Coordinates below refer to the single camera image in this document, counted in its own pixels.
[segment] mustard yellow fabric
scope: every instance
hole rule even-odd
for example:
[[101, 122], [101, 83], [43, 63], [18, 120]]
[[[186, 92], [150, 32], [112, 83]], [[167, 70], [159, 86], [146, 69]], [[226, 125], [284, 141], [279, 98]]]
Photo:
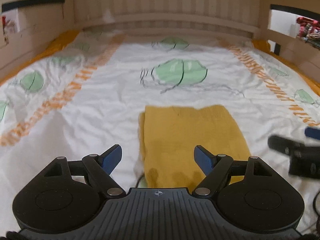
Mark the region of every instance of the mustard yellow fabric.
[[313, 92], [315, 92], [318, 96], [320, 96], [320, 84], [313, 80], [312, 78], [308, 77], [307, 75], [305, 75], [295, 64], [293, 64], [292, 62], [274, 54], [273, 52], [270, 51], [270, 44], [267, 41], [264, 40], [253, 40], [252, 41], [253, 46], [258, 49], [261, 50], [271, 56], [273, 56], [274, 58], [276, 58], [277, 60], [279, 60], [280, 62], [282, 62], [283, 64], [287, 65], [289, 68], [293, 69], [295, 72], [297, 72], [302, 78], [303, 80], [308, 84], [308, 86], [313, 90]]
[[140, 116], [140, 146], [148, 187], [187, 187], [192, 192], [204, 178], [193, 157], [196, 145], [234, 160], [250, 156], [237, 123], [223, 106], [147, 106]]
[[42, 58], [49, 57], [54, 53], [63, 50], [69, 43], [71, 43], [76, 36], [79, 34], [79, 30], [70, 30], [64, 33], [61, 33], [55, 40], [53, 40], [46, 50], [39, 55], [35, 56], [33, 59], [23, 63], [22, 65], [18, 66], [14, 69], [9, 75], [6, 75], [3, 79], [0, 80], [0, 85], [6, 82], [8, 79], [14, 77], [18, 74], [22, 69], [26, 68], [27, 66], [31, 65], [32, 63], [41, 60]]

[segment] white bed sheet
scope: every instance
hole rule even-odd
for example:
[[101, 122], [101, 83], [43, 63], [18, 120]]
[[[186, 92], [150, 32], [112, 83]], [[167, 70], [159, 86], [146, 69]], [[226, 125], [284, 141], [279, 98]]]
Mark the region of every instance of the white bed sheet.
[[[6, 107], [0, 122], [1, 134], [28, 120], [44, 101], [62, 91], [76, 73], [107, 49], [113, 35], [80, 33], [63, 51], [32, 64], [2, 85], [0, 103]], [[143, 173], [138, 117], [146, 105], [225, 106], [242, 131], [251, 154], [261, 157], [303, 196], [305, 212], [298, 230], [305, 230], [316, 221], [312, 200], [320, 181], [289, 176], [289, 158], [269, 150], [267, 139], [280, 134], [319, 145], [304, 136], [306, 124], [289, 109], [290, 105], [298, 104], [315, 122], [320, 122], [318, 96], [290, 68], [250, 44], [242, 46], [242, 51], [250, 54], [283, 91], [295, 98], [295, 103], [277, 98], [230, 50], [220, 47], [216, 39], [185, 36], [188, 46], [173, 48], [161, 43], [164, 38], [126, 36], [109, 62], [82, 82], [81, 90], [70, 102], [45, 114], [29, 135], [13, 146], [0, 147], [0, 235], [19, 230], [11, 211], [14, 196], [57, 156], [81, 160], [120, 144], [123, 158], [112, 176], [125, 190], [134, 187]], [[183, 60], [188, 66], [191, 62], [191, 68], [198, 62], [207, 68], [206, 78], [198, 84], [175, 88], [154, 82], [150, 76], [153, 67], [173, 59]], [[146, 71], [149, 74], [142, 84], [141, 73]], [[30, 76], [37, 83], [30, 83]], [[297, 91], [302, 89], [314, 102], [299, 97]]]

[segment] gray ribbed plate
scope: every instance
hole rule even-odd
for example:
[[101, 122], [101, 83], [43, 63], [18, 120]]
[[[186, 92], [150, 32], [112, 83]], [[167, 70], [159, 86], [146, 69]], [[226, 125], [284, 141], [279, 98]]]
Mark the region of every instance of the gray ribbed plate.
[[98, 216], [81, 228], [57, 235], [24, 229], [21, 234], [30, 240], [279, 240], [299, 237], [294, 229], [263, 235], [239, 229], [225, 221], [210, 200], [194, 198], [184, 188], [133, 188], [122, 199], [108, 200]]

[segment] pile of colorful items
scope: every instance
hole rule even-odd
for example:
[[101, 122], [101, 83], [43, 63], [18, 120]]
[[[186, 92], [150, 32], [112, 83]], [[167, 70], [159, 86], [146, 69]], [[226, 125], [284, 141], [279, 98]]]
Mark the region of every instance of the pile of colorful items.
[[320, 49], [320, 22], [305, 17], [298, 17], [300, 24], [298, 36], [313, 47]]

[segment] yellow towel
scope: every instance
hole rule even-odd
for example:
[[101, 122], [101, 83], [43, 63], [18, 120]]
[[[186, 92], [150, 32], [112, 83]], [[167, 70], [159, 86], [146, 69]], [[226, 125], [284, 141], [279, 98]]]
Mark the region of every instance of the yellow towel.
[[148, 187], [187, 187], [192, 192], [204, 178], [193, 157], [196, 145], [234, 160], [250, 156], [238, 125], [223, 106], [147, 106], [140, 116], [140, 148]]

